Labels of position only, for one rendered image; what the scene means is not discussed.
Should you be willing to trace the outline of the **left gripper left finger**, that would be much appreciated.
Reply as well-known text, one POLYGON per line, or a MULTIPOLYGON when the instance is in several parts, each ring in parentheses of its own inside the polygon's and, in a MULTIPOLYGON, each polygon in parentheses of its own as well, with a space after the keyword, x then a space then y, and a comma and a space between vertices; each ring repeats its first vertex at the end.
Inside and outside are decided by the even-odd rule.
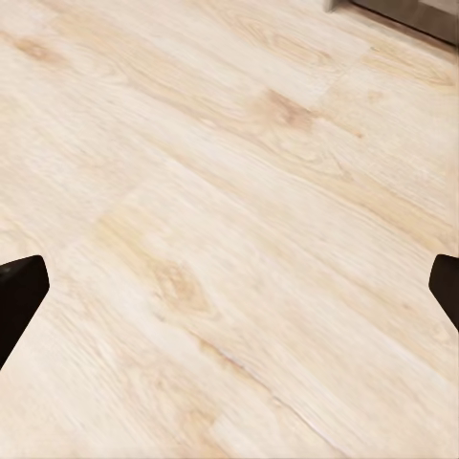
POLYGON ((0 264, 0 369, 50 291, 40 254, 0 264))

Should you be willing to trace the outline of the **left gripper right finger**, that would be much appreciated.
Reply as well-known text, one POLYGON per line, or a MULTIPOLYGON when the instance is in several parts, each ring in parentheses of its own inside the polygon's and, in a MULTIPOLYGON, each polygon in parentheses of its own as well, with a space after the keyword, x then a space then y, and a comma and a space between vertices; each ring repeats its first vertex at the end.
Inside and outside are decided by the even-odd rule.
POLYGON ((459 258, 438 254, 428 287, 459 332, 459 258))

